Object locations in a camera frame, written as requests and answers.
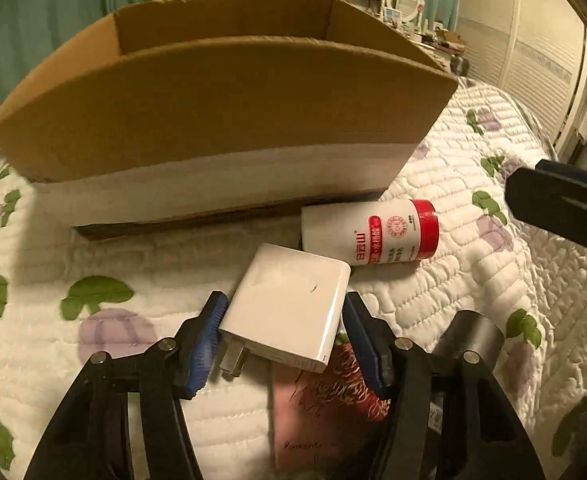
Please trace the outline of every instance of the black cylinder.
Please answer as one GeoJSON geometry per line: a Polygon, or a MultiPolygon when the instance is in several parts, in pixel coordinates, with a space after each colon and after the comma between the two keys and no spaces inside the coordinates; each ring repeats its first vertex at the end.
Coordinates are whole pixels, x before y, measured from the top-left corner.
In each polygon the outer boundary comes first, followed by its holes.
{"type": "Polygon", "coordinates": [[[458,358],[473,350],[493,370],[505,342],[500,329],[482,314],[473,310],[459,310],[438,341],[434,355],[458,358]]]}

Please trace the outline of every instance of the pink notebook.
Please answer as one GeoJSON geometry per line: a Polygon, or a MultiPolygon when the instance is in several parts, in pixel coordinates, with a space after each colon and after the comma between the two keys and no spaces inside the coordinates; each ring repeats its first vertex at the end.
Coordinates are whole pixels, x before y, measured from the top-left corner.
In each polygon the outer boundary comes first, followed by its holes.
{"type": "Polygon", "coordinates": [[[333,467],[362,449],[389,402],[365,386],[351,344],[336,345],[321,374],[273,364],[276,468],[333,467]]]}

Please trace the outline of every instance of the charger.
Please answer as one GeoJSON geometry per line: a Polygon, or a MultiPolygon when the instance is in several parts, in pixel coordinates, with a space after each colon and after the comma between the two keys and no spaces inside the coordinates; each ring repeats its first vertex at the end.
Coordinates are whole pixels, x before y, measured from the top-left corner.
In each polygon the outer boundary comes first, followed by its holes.
{"type": "Polygon", "coordinates": [[[327,367],[349,283],[345,262],[261,244],[219,330],[221,368],[240,375],[248,353],[302,370],[327,367]]]}

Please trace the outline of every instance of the white quilt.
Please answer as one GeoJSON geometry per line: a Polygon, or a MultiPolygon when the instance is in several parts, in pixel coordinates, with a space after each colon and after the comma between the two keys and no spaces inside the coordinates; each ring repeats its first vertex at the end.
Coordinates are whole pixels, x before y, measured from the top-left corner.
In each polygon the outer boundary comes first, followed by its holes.
{"type": "MultiPolygon", "coordinates": [[[[495,374],[555,479],[570,453],[552,455],[554,435],[587,392],[587,250],[515,221],[503,197],[507,174],[546,156],[508,96],[484,85],[459,89],[382,197],[432,201],[437,253],[421,263],[359,267],[350,286],[427,351],[460,309],[478,310],[504,331],[515,312],[509,330],[518,335],[507,340],[495,374]]],[[[294,217],[87,242],[40,208],[21,177],[4,173],[0,466],[21,479],[88,354],[137,352],[173,335],[212,290],[234,293],[259,243],[297,247],[300,226],[294,217]],[[65,315],[73,319],[63,319],[61,300],[87,276],[118,280],[119,303],[103,299],[91,319],[89,307],[72,307],[65,315]]],[[[214,368],[205,389],[184,402],[206,479],[272,475],[269,388],[269,363],[251,358],[234,381],[214,368]]],[[[144,471],[139,435],[133,447],[144,471]]]]}

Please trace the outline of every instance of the bottle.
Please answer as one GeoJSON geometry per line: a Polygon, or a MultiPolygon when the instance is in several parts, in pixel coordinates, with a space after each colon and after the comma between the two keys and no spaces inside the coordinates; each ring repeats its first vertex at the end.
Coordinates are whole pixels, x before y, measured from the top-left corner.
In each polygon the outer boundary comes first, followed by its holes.
{"type": "Polygon", "coordinates": [[[430,258],[439,226],[429,200],[352,202],[302,208],[302,249],[351,266],[430,258]]]}

